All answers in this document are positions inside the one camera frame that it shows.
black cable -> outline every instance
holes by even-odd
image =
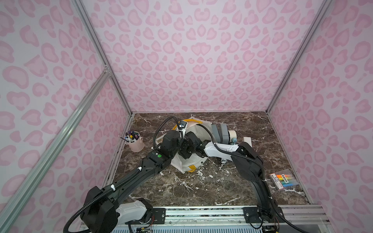
[[[202,124],[197,124],[198,126],[200,126],[200,127],[202,127],[202,128],[204,128],[205,130],[206,130],[206,132],[210,135],[210,137],[211,137],[211,141],[215,144],[216,143],[216,141],[215,141],[215,139],[214,139],[214,137],[212,136],[212,134],[211,134],[211,132],[204,126],[204,125],[202,125]]]
[[[147,226],[147,227],[144,227],[144,229],[146,228],[149,228],[154,222],[154,215],[151,216],[151,223]]]
[[[140,169],[137,169],[135,171],[135,173],[133,173],[132,175],[130,175],[129,177],[127,177],[126,179],[122,180],[121,182],[119,183],[116,183],[114,184],[114,188],[115,189],[118,189],[119,187],[121,187],[122,185],[124,185],[125,183],[127,183],[128,181],[130,181],[131,179],[133,179],[138,173],[140,173]],[[90,229],[87,229],[87,230],[83,230],[83,231],[79,231],[79,232],[70,232],[69,231],[69,227],[70,225],[72,224],[72,222],[85,210],[87,209],[89,206],[95,204],[96,202],[98,202],[99,200],[101,200],[102,198],[106,197],[107,195],[111,194],[113,192],[113,189],[107,189],[105,191],[103,191],[101,194],[99,194],[97,197],[93,198],[90,202],[88,202],[87,204],[83,205],[83,207],[81,209],[79,209],[68,221],[67,223],[65,224],[65,227],[63,228],[63,233],[89,233],[91,232]]]
[[[250,218],[251,218],[252,216],[256,216],[256,215],[255,215],[255,214],[252,214],[252,215],[250,215],[250,216],[248,217],[248,219],[249,219],[249,224],[250,224],[250,226],[251,226],[252,228],[254,228],[255,230],[259,230],[259,229],[261,228],[261,226],[263,226],[263,222],[264,222],[264,220],[261,219],[261,223],[260,223],[260,226],[259,226],[259,227],[254,227],[254,226],[251,224],[251,222],[250,222]]]
[[[161,142],[160,143],[158,143],[158,145],[154,148],[154,150],[156,150],[156,149],[158,149],[158,147],[160,147],[161,146]]]
[[[157,134],[159,133],[159,131],[161,130],[161,128],[171,119],[174,119],[176,121],[176,126],[178,127],[179,130],[181,130],[180,126],[179,126],[179,121],[178,119],[175,117],[175,116],[169,116],[167,117],[163,122],[162,124],[158,127],[158,129],[156,130],[156,132],[154,133],[154,136],[153,136],[153,148],[156,147],[156,139],[157,139]]]
[[[220,149],[220,148],[216,145],[216,143],[214,142],[214,138],[213,138],[211,132],[210,132],[210,131],[205,127],[205,126],[203,126],[203,125],[201,125],[201,124],[197,124],[197,125],[199,125],[200,127],[204,128],[204,129],[208,132],[208,134],[210,135],[211,139],[213,140],[213,143],[214,143],[215,148],[216,148],[218,151],[220,151],[220,152],[222,152],[222,153],[225,153],[225,154],[229,154],[229,155],[237,156],[237,157],[240,157],[240,158],[244,158],[244,159],[246,159],[246,160],[249,160],[249,161],[255,163],[256,165],[258,165],[258,166],[260,167],[261,174],[262,174],[262,180],[263,180],[263,181],[266,180],[263,165],[261,165],[260,163],[258,163],[258,162],[255,161],[254,159],[251,159],[251,158],[249,158],[249,157],[245,157],[245,156],[243,156],[243,155],[241,155],[241,154],[234,153],[234,152],[229,152],[229,151],[224,151],[224,150]],[[267,184],[266,184],[266,183],[263,183],[263,186],[264,186],[265,190],[267,191],[268,197],[270,198],[269,202],[270,202],[272,208],[275,210],[276,214],[277,214],[277,215],[278,215],[278,216],[279,216],[279,217],[280,217],[284,222],[286,222],[286,224],[288,224],[288,225],[291,226],[292,228],[296,229],[297,231],[302,232],[302,233],[309,233],[309,232],[307,232],[307,231],[305,231],[305,230],[302,230],[302,229],[300,229],[299,227],[293,225],[291,222],[289,222],[288,220],[286,220],[286,219],[285,219],[285,218],[284,218],[284,217],[283,217],[283,216],[278,212],[278,210],[275,208],[275,204],[273,203],[273,198],[272,198],[272,195],[271,195],[271,191],[269,190]]]
[[[128,229],[129,229],[129,232],[130,232],[130,233],[134,233],[134,232],[132,231],[131,224],[128,224]]]

pink wall panel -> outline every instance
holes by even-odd
[[[373,228],[372,12],[336,0],[270,114],[336,233]]]
[[[267,108],[321,0],[84,1],[132,111]]]
[[[102,187],[127,114],[108,81],[13,226],[14,233],[62,232],[84,203]],[[72,230],[80,222],[76,221]]]
[[[1,1],[0,211],[102,70],[70,1]]]

plastic packaging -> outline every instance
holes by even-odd
[[[289,169],[272,173],[270,177],[278,190],[299,185],[297,179]]]

brown marble surface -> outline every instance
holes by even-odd
[[[228,129],[236,130],[238,142],[244,136],[251,137],[253,148],[264,160],[267,179],[269,174],[290,169],[279,140],[264,112],[221,112],[221,113],[147,113],[135,114],[131,130],[138,131],[144,138],[145,147],[134,153],[125,146],[114,181],[137,167],[141,158],[151,151],[152,138],[161,122],[168,116],[188,119],[191,116],[214,123],[226,123]],[[170,121],[161,130],[171,129]],[[302,189],[277,191],[268,181],[273,197],[278,204],[307,204]],[[233,162],[225,165],[218,158],[208,158],[195,172],[182,174],[173,166],[163,170],[161,175],[146,181],[137,188],[125,202],[145,198],[153,206],[195,206],[195,205],[255,205],[257,203],[251,185],[241,178]]]

pink bucket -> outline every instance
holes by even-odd
[[[139,152],[144,148],[143,138],[140,136],[140,133],[137,131],[134,131],[135,133],[139,134],[139,139],[136,142],[126,142],[128,144],[129,148],[133,152]]]

